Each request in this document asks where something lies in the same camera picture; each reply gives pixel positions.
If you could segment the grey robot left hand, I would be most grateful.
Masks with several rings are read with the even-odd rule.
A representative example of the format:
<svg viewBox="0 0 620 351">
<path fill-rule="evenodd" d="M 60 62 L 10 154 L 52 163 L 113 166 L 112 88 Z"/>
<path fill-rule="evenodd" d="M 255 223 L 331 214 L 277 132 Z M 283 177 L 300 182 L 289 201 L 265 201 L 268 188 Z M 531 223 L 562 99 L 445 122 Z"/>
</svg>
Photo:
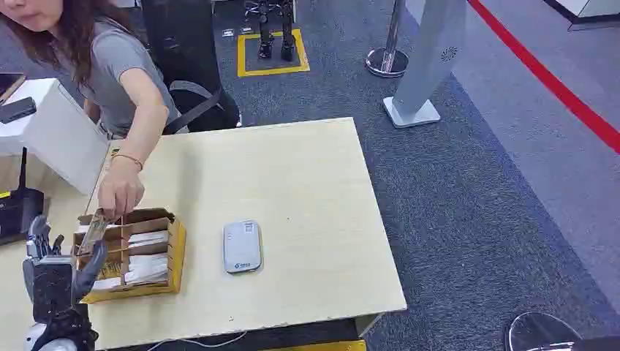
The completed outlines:
<svg viewBox="0 0 620 351">
<path fill-rule="evenodd" d="M 94 244 L 94 256 L 84 268 L 77 269 L 74 257 L 53 253 L 49 232 L 46 216 L 39 215 L 32 220 L 26 234 L 26 258 L 22 262 L 33 318 L 38 323 L 72 309 L 88 295 L 107 258 L 107 247 L 98 240 Z"/>
</svg>

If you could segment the person's left hand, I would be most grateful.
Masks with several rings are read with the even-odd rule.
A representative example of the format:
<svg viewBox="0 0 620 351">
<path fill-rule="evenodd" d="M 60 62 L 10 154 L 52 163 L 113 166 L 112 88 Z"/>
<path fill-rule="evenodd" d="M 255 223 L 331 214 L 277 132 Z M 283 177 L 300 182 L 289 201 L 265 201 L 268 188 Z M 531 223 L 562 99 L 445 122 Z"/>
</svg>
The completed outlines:
<svg viewBox="0 0 620 351">
<path fill-rule="evenodd" d="M 112 158 L 98 190 L 99 207 L 107 220 L 117 220 L 141 201 L 144 186 L 139 178 L 142 166 L 137 159 L 117 154 Z"/>
</svg>

